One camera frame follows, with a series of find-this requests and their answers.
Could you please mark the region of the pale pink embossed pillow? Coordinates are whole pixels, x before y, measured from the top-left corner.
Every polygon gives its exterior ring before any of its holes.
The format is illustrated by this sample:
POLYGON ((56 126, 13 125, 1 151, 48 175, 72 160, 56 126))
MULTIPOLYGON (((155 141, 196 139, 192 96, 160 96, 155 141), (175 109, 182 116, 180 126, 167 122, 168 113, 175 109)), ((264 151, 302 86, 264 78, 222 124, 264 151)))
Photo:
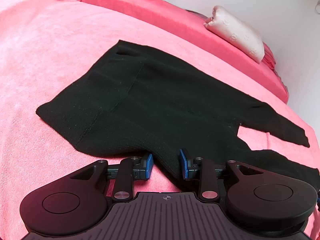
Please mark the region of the pale pink embossed pillow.
POLYGON ((212 17, 203 25, 208 31, 240 49, 255 62, 260 63, 264 58, 265 49, 260 34, 224 7, 219 5, 213 7, 212 17))

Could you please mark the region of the folded red cloth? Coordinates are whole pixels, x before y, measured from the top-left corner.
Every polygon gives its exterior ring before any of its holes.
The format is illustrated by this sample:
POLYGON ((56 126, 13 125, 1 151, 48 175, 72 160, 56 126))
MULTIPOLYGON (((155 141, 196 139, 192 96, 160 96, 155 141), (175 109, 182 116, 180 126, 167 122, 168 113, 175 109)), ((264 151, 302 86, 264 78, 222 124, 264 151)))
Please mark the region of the folded red cloth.
POLYGON ((274 54, 266 43, 263 43, 263 45, 265 55, 262 59, 262 62, 266 64, 271 70, 275 70, 276 60, 274 58, 274 54))

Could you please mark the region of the red-pink bed sheet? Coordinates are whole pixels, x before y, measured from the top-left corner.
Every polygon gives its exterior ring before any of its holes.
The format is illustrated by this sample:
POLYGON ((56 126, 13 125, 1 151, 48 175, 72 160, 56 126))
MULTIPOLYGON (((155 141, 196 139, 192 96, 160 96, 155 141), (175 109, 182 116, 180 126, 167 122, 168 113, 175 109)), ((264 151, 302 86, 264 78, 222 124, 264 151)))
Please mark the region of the red-pink bed sheet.
POLYGON ((203 25, 208 19, 163 0, 79 0, 132 16, 172 33, 215 55, 287 103, 289 93, 276 74, 263 62, 257 63, 240 49, 208 31, 203 25))

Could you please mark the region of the light pink blanket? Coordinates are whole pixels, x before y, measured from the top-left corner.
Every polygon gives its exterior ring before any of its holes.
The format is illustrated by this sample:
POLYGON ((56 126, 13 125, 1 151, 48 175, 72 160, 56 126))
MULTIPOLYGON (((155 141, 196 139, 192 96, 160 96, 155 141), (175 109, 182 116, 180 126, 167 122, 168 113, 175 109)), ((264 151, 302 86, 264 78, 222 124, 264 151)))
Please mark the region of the light pink blanket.
POLYGON ((272 149, 319 168, 314 130, 263 86, 201 48, 136 18, 76 0, 1 0, 1 239, 27 230, 20 203, 31 191, 95 161, 37 115, 119 40, 151 46, 268 103, 305 130, 310 147, 240 127, 253 150, 272 149))

